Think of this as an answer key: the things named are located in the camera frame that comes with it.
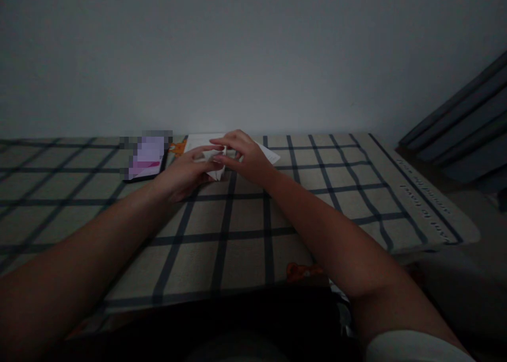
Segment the forearm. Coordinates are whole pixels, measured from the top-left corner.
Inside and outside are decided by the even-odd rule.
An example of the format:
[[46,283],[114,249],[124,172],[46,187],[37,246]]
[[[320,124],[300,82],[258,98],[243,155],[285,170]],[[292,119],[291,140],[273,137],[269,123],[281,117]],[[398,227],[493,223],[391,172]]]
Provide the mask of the forearm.
[[64,337],[168,213],[155,182],[0,280],[0,332],[11,356],[32,357]]
[[358,297],[405,278],[403,269],[379,244],[342,213],[286,175],[266,189],[330,278]]
[[342,213],[278,174],[266,190],[331,280],[352,302],[361,339],[395,329],[422,331],[465,350],[404,269]]

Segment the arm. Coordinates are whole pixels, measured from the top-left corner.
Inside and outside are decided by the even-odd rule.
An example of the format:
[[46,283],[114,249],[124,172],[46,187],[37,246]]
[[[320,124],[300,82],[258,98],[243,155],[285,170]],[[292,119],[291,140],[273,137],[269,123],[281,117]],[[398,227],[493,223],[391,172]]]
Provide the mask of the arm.
[[67,335],[93,308],[141,245],[167,219],[171,202],[218,163],[194,163],[196,148],[143,188],[114,204],[70,237],[0,279],[0,346],[5,359],[32,359]]
[[331,280],[351,300],[365,345],[386,331],[409,329],[465,351],[411,277],[360,227],[278,172],[242,131],[211,142],[244,156],[241,163],[223,156],[216,159],[261,185],[277,202]]

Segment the white sleeve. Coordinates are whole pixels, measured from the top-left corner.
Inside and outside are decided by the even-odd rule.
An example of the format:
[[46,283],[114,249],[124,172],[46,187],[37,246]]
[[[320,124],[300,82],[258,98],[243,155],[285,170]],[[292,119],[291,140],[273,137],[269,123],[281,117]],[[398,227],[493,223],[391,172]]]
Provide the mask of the white sleeve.
[[376,336],[366,348],[366,362],[474,362],[456,346],[413,330],[394,330]]

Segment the plaid tablecloth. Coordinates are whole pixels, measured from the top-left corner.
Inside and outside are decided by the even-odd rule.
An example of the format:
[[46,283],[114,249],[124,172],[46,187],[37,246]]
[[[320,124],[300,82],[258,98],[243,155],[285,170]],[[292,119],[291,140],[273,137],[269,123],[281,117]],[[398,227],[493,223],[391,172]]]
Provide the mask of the plaid tablecloth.
[[[373,135],[255,140],[281,156],[279,170],[353,219],[391,254],[480,237],[451,201]],[[124,152],[118,138],[0,141],[0,273],[147,184],[121,181]],[[285,281],[290,263],[313,260],[276,203],[226,170],[222,181],[174,206],[167,226],[145,243],[101,308],[124,311],[262,287]]]

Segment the orange object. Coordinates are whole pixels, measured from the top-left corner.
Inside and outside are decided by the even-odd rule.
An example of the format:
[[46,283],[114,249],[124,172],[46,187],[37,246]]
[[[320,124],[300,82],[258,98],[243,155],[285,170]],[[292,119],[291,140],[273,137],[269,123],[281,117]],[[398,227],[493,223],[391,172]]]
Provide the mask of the orange object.
[[293,283],[310,276],[320,275],[324,273],[324,269],[318,264],[311,266],[298,265],[297,263],[289,263],[287,265],[287,282]]
[[171,152],[174,154],[174,157],[180,157],[185,152],[186,139],[181,143],[171,143],[169,146],[169,150],[167,152]]

